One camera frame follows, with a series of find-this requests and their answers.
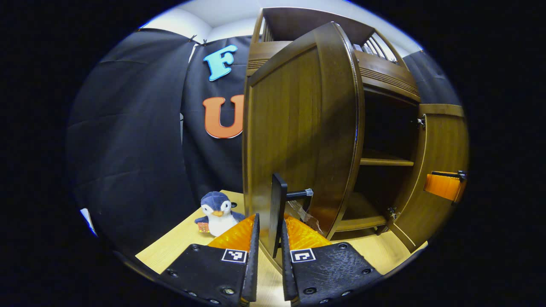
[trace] black curtain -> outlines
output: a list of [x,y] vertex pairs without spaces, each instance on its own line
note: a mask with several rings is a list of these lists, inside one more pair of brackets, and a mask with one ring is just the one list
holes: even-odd
[[[240,36],[197,46],[189,63],[180,112],[184,116],[184,159],[197,205],[210,191],[242,193],[242,136],[217,139],[208,135],[203,100],[223,97],[225,103],[221,106],[220,123],[225,127],[233,124],[235,105],[230,99],[244,94],[250,40],[251,36]],[[234,62],[226,65],[232,71],[209,81],[210,68],[203,58],[232,44],[237,46],[237,51],[232,53]]]
[[421,103],[447,103],[461,105],[453,85],[442,68],[424,51],[403,58],[417,82]]
[[193,45],[163,30],[129,35],[91,71],[70,113],[67,177],[74,196],[127,255],[197,208],[179,118]]

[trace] wooden cabinet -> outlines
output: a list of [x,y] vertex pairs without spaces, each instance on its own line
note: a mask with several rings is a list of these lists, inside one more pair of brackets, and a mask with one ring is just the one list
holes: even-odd
[[309,213],[328,233],[358,170],[364,90],[341,27],[327,23],[273,55],[246,82],[243,189],[269,249],[271,176],[312,188]]
[[[398,63],[355,50],[374,33]],[[267,250],[271,176],[280,173],[289,191],[313,189],[307,213],[328,239],[377,227],[414,251],[453,210],[423,191],[426,175],[467,171],[467,139],[462,109],[421,105],[402,58],[372,27],[309,9],[260,12],[245,84],[243,176],[245,212],[260,213]]]
[[425,128],[419,131],[418,159],[396,200],[396,217],[388,227],[413,252],[427,241],[456,208],[452,200],[424,191],[426,176],[434,171],[467,171],[468,130],[462,108],[422,104]]

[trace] penguin tag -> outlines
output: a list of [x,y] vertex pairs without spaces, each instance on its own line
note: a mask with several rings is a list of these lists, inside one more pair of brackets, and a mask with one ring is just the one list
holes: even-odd
[[199,232],[210,232],[209,223],[197,223],[197,227],[199,227]]

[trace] light wooden floor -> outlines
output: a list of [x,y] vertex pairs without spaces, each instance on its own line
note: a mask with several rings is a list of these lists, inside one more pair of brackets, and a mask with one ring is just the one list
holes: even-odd
[[[229,191],[225,193],[237,207],[232,210],[244,214],[243,195]],[[210,233],[200,233],[194,220],[204,216],[201,209],[196,210],[171,231],[139,252],[136,257],[152,270],[161,274],[178,258],[190,244],[207,245],[214,239]],[[349,242],[381,274],[386,274],[411,255],[404,244],[392,232],[379,236],[370,231],[336,233],[332,243]],[[425,242],[419,249],[427,246]],[[266,257],[260,245],[258,254],[257,301],[253,307],[290,306],[284,301],[282,275]]]

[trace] plastic wrap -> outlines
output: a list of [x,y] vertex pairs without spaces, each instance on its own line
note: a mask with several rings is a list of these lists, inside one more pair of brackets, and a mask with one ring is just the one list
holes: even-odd
[[321,234],[322,236],[325,237],[324,232],[322,232],[321,227],[318,224],[318,220],[315,217],[313,217],[312,215],[305,212],[304,208],[301,206],[300,203],[298,203],[298,201],[290,200],[287,203],[290,205],[290,207],[292,207],[294,212],[296,212],[297,216],[294,216],[295,218],[301,219],[309,227],[311,227],[313,230],[315,230],[316,232],[318,232],[319,234]]

